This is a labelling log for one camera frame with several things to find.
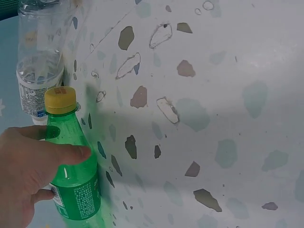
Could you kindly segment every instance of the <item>barcode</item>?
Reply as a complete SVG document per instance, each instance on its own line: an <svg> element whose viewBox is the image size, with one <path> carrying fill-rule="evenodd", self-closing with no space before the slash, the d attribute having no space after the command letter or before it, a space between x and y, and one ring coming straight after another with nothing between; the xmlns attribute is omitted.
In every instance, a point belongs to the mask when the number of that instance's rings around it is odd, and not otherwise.
<svg viewBox="0 0 304 228"><path fill-rule="evenodd" d="M61 197L60 197L60 195L59 195L59 192L58 192L57 187L54 186L54 185L52 185L52 184L49 184L49 185L50 185L50 187L51 187L52 192L53 192L54 195L55 195L54 198L53 198L54 202L55 202L56 204L58 204L58 205L60 205L60 206L63 207L63 203L62 203L62 200L61 200Z"/></svg>

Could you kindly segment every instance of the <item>white bottle label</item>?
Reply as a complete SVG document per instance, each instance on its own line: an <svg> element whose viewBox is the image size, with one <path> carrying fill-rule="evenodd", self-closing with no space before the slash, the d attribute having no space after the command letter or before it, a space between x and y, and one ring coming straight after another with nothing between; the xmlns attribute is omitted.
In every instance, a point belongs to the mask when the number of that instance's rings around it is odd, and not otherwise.
<svg viewBox="0 0 304 228"><path fill-rule="evenodd" d="M19 83L19 92L21 99L22 110L36 118L41 118L46 116L44 111L44 93L53 87L61 85L62 74L58 77L55 77L53 80L39 84L29 84L22 80L17 73L18 83Z"/></svg>

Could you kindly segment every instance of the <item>fingernail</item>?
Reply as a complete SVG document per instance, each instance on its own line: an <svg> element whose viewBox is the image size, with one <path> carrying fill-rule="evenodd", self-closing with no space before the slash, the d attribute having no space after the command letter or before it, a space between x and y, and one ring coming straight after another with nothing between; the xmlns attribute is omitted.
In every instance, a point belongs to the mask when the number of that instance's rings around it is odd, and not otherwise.
<svg viewBox="0 0 304 228"><path fill-rule="evenodd" d="M91 149L87 146L79 146L78 147L82 157L89 157L91 155Z"/></svg>

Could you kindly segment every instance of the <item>hand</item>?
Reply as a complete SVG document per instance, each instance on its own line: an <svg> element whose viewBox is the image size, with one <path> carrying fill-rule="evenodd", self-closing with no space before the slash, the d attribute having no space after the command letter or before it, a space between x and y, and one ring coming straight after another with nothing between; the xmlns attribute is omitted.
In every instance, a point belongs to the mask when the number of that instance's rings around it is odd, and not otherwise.
<svg viewBox="0 0 304 228"><path fill-rule="evenodd" d="M88 147L39 141L45 126L9 128L0 136L0 227L25 228L33 219L34 204L50 200L44 190L59 165L75 165L91 155Z"/></svg>

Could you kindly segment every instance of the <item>terrazzo wall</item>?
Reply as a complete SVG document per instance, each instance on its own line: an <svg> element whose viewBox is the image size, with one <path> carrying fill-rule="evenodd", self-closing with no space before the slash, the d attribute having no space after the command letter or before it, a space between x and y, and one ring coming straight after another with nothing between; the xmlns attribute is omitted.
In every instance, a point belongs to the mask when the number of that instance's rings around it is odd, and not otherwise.
<svg viewBox="0 0 304 228"><path fill-rule="evenodd" d="M78 4L65 84L106 227L303 227L303 1Z"/></svg>

